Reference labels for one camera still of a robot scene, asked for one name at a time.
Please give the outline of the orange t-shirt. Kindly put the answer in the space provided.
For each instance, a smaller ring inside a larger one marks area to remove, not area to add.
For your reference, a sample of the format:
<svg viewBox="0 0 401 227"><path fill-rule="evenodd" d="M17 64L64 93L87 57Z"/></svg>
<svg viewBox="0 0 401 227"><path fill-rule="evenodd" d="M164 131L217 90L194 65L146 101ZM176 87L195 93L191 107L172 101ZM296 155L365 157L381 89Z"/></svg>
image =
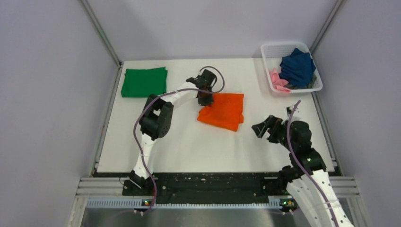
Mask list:
<svg viewBox="0 0 401 227"><path fill-rule="evenodd" d="M244 94L216 93L214 102L199 111L197 120L230 131L238 131L244 122Z"/></svg>

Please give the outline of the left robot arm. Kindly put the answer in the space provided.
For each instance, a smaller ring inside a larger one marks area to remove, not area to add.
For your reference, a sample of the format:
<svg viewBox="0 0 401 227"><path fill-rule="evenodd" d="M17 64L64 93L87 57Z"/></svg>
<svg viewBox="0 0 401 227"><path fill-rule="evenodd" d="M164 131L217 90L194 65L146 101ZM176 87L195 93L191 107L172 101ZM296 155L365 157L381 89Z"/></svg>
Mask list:
<svg viewBox="0 0 401 227"><path fill-rule="evenodd" d="M151 94L142 113L134 124L133 132L140 129L140 135L134 135L139 147L137 163L123 183L123 195L156 196L157 186L153 177L154 145L170 130L173 112L181 105L196 99L200 106L214 102L212 90L222 73L213 66L204 66L198 76L188 78L176 90L162 95Z"/></svg>

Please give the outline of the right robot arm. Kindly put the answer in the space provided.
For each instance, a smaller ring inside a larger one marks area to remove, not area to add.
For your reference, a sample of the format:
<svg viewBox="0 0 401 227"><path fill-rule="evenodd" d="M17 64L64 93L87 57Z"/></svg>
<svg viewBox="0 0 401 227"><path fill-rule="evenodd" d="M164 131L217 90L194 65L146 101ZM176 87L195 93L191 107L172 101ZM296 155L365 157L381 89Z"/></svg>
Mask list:
<svg viewBox="0 0 401 227"><path fill-rule="evenodd" d="M263 122L252 125L252 130L257 138L268 133L268 142L289 151L291 165L279 172L277 188L295 200L310 226L353 226L334 192L322 157L312 146L308 123L269 115Z"/></svg>

